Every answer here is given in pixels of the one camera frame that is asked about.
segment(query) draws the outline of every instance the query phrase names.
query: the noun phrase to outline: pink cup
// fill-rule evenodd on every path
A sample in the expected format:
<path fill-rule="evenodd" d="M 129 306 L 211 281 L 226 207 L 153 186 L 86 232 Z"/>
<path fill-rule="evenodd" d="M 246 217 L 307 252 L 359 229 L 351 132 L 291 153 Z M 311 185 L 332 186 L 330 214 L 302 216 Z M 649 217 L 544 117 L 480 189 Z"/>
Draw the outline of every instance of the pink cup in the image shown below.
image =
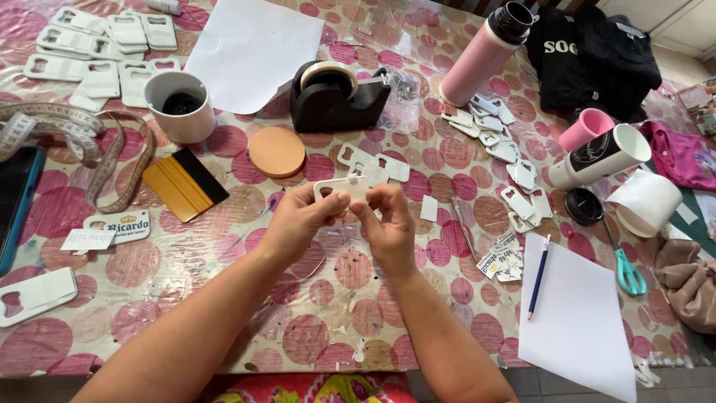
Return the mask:
<path fill-rule="evenodd" d="M 609 115 L 599 109 L 587 108 L 579 113 L 579 120 L 559 136 L 559 145 L 574 151 L 611 128 L 614 128 L 614 121 Z"/>

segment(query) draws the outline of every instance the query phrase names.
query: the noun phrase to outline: pink thermos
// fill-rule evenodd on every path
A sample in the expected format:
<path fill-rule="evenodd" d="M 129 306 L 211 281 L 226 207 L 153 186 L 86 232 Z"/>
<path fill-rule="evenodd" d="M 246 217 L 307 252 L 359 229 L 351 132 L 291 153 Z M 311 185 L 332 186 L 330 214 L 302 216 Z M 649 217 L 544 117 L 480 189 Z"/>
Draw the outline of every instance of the pink thermos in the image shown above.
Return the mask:
<path fill-rule="evenodd" d="M 440 84 L 440 97 L 457 108 L 468 101 L 525 43 L 534 22 L 522 4 L 510 1 L 493 11 Z"/>

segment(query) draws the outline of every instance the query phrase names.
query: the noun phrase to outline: tape dispenser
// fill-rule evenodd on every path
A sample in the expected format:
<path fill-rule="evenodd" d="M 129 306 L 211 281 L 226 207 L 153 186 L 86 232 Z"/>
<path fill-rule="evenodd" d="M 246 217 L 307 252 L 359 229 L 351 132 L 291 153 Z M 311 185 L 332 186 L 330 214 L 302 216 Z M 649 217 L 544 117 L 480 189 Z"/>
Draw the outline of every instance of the tape dispenser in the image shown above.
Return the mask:
<path fill-rule="evenodd" d="M 343 63 L 314 60 L 301 66 L 291 86 L 291 119 L 300 133 L 375 126 L 390 95 L 385 68 L 358 80 Z"/>

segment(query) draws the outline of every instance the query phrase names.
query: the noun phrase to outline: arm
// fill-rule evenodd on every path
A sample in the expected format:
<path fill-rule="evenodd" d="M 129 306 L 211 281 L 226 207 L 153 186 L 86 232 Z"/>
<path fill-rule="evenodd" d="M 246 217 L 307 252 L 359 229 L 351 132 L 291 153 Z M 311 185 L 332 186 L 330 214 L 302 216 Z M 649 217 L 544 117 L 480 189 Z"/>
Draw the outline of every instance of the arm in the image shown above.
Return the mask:
<path fill-rule="evenodd" d="M 400 186 L 380 184 L 350 209 L 393 288 L 417 361 L 441 403 L 517 402 L 498 367 L 415 267 L 415 223 Z M 382 213 L 382 222 L 373 209 Z"/>
<path fill-rule="evenodd" d="M 192 402 L 281 274 L 348 194 L 314 203 L 313 184 L 287 192 L 259 245 L 130 339 L 74 397 L 83 402 Z"/>

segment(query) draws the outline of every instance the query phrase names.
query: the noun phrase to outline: orange coaster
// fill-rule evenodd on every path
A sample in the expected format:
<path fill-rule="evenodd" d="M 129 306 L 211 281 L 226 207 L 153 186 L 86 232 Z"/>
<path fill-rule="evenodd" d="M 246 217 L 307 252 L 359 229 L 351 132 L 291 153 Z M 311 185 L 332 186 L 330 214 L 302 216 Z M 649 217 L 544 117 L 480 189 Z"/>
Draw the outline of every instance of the orange coaster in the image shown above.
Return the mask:
<path fill-rule="evenodd" d="M 269 178 L 286 178 L 298 172 L 306 159 L 301 139 L 284 128 L 265 128 L 248 143 L 248 157 Z"/>

